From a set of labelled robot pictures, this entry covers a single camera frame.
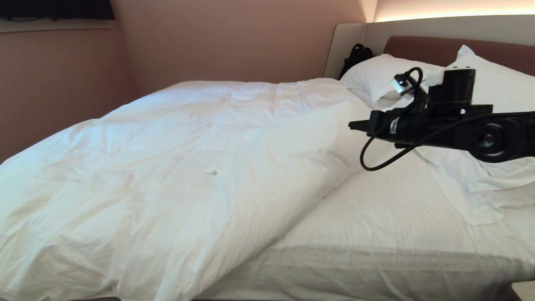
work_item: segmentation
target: pillowcase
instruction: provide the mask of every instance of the pillowcase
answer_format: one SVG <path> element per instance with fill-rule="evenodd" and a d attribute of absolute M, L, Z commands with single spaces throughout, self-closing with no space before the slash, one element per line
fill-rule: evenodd
<path fill-rule="evenodd" d="M 494 113 L 535 111 L 535 77 L 489 62 L 463 46 L 451 67 L 476 69 L 473 104 L 492 104 Z M 535 158 L 502 163 L 481 162 L 461 150 L 418 150 L 432 162 L 437 175 L 448 175 L 460 193 L 444 191 L 466 222 L 485 224 L 501 220 L 503 208 L 535 206 Z M 447 180 L 440 177 L 443 186 Z"/>
<path fill-rule="evenodd" d="M 413 67 L 422 68 L 424 79 L 429 73 L 443 69 L 443 67 L 383 54 L 356 64 L 340 81 L 368 107 L 380 109 L 392 106 L 401 99 L 390 82 L 396 74 L 407 72 Z"/>

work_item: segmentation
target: pink wall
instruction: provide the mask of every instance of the pink wall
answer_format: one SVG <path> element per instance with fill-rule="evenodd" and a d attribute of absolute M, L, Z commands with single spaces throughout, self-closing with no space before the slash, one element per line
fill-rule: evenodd
<path fill-rule="evenodd" d="M 375 22 L 534 13 L 533 0 L 378 0 Z"/>
<path fill-rule="evenodd" d="M 116 8 L 141 94 L 186 80 L 322 77 L 336 24 L 365 22 L 359 0 L 117 0 Z"/>
<path fill-rule="evenodd" d="M 0 163 L 139 96 L 117 26 L 0 34 L 0 67 Z"/>

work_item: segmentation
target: brown headboard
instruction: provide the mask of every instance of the brown headboard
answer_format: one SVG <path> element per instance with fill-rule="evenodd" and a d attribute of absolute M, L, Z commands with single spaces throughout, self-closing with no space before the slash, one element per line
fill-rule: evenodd
<path fill-rule="evenodd" d="M 391 36 L 384 53 L 412 61 L 448 66 L 456 60 L 457 52 L 463 45 L 484 59 L 535 76 L 534 46 L 440 37 Z"/>

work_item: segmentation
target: black backpack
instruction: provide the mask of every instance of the black backpack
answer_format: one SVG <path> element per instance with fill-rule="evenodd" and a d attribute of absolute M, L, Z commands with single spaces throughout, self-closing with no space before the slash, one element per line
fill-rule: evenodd
<path fill-rule="evenodd" d="M 338 80 L 342 79 L 343 75 L 346 74 L 351 67 L 370 58 L 373 58 L 373 53 L 370 48 L 364 47 L 362 44 L 355 45 L 353 50 L 351 50 L 349 57 L 344 60 L 345 64 L 343 65 L 342 73 Z"/>

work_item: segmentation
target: duvet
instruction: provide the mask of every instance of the duvet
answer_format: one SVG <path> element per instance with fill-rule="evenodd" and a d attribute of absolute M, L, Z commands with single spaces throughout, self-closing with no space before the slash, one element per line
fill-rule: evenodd
<path fill-rule="evenodd" d="M 358 171 L 338 81 L 187 82 L 0 165 L 0 298 L 190 300 Z"/>

